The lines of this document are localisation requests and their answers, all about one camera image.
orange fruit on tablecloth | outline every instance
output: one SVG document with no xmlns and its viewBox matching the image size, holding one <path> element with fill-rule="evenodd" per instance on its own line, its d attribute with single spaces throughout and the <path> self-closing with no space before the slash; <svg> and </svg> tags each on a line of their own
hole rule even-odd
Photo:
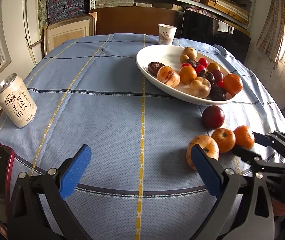
<svg viewBox="0 0 285 240">
<path fill-rule="evenodd" d="M 236 144 L 246 149 L 251 149 L 255 142 L 255 136 L 250 127 L 246 125 L 238 126 L 234 130 L 236 136 Z"/>
<path fill-rule="evenodd" d="M 236 136 L 234 132 L 225 128 L 216 129 L 211 138 L 213 138 L 218 144 L 219 153 L 230 151 L 236 143 Z"/>
<path fill-rule="evenodd" d="M 223 79 L 223 86 L 228 93 L 235 95 L 242 90 L 243 83 L 236 74 L 228 74 Z"/>
</svg>

small potato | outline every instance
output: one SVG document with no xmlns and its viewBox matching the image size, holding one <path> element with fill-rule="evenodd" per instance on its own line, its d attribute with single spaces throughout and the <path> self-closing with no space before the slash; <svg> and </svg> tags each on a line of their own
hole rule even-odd
<svg viewBox="0 0 285 240">
<path fill-rule="evenodd" d="M 206 78 L 198 77 L 190 83 L 190 92 L 195 97 L 206 98 L 209 96 L 211 84 Z"/>
<path fill-rule="evenodd" d="M 183 55 L 187 55 L 190 59 L 196 60 L 197 58 L 197 51 L 192 47 L 184 48 L 182 51 Z"/>
<path fill-rule="evenodd" d="M 181 54 L 179 59 L 181 63 L 185 63 L 186 60 L 189 59 L 189 57 L 187 55 Z"/>
<path fill-rule="evenodd" d="M 186 85 L 190 85 L 190 83 L 197 77 L 196 70 L 191 66 L 182 67 L 179 71 L 179 75 L 181 82 Z"/>
<path fill-rule="evenodd" d="M 169 66 L 163 66 L 157 73 L 157 79 L 170 87 L 176 87 L 180 83 L 180 76 Z"/>
</svg>

blue gripper pad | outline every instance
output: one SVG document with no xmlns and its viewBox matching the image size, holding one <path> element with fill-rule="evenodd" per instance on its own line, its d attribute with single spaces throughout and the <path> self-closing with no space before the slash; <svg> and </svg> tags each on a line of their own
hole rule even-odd
<svg viewBox="0 0 285 240">
<path fill-rule="evenodd" d="M 84 145 L 60 180 L 60 195 L 63 200 L 74 192 L 90 160 L 91 149 L 88 145 Z"/>
<path fill-rule="evenodd" d="M 191 148 L 191 160 L 210 195 L 220 198 L 221 196 L 221 179 L 207 160 L 205 153 L 201 152 L 196 145 Z"/>
</svg>

wooden frame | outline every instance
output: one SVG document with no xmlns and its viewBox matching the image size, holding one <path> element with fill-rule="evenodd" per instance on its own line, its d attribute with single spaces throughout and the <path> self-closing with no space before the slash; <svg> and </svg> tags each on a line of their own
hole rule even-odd
<svg viewBox="0 0 285 240">
<path fill-rule="evenodd" d="M 68 24 L 72 24 L 72 23 L 76 23 L 76 22 L 80 22 L 80 21 L 85 21 L 85 20 L 89 20 L 89 35 L 86 36 L 93 36 L 96 35 L 96 20 L 97 20 L 97 13 L 89 13 L 89 14 L 85 14 L 85 15 L 81 15 L 81 16 L 75 16 L 72 17 L 70 19 L 66 19 L 57 23 L 53 23 L 53 24 L 49 24 L 46 25 L 44 27 L 44 52 L 45 52 L 45 56 L 47 55 L 47 53 L 49 53 L 49 31 L 53 30 L 55 28 L 58 27 L 62 27 L 64 25 L 68 25 Z"/>
</svg>

table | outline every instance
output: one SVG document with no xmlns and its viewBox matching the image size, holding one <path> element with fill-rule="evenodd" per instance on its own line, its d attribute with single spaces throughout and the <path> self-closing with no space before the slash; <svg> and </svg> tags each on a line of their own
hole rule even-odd
<svg viewBox="0 0 285 240">
<path fill-rule="evenodd" d="M 91 36 L 52 50 L 25 79 L 37 105 L 33 121 L 17 128 L 0 118 L 0 143 L 16 152 L 11 192 L 20 172 L 30 175 L 59 167 L 87 144 L 91 163 L 67 203 L 93 239 L 189 239 L 212 208 L 215 197 L 186 162 L 188 143 L 211 134 L 201 125 L 205 106 L 173 98 L 149 83 L 135 56 L 158 37 L 140 34 Z M 192 46 L 230 72 L 244 89 L 223 105 L 224 127 L 249 125 L 255 132 L 285 132 L 285 120 L 256 76 L 220 46 L 175 39 Z M 263 159 L 281 161 L 272 149 L 255 145 Z M 249 166 L 231 153 L 219 162 L 241 174 Z M 42 198 L 55 232 L 60 232 Z M 240 204 L 235 202 L 223 231 Z"/>
</svg>

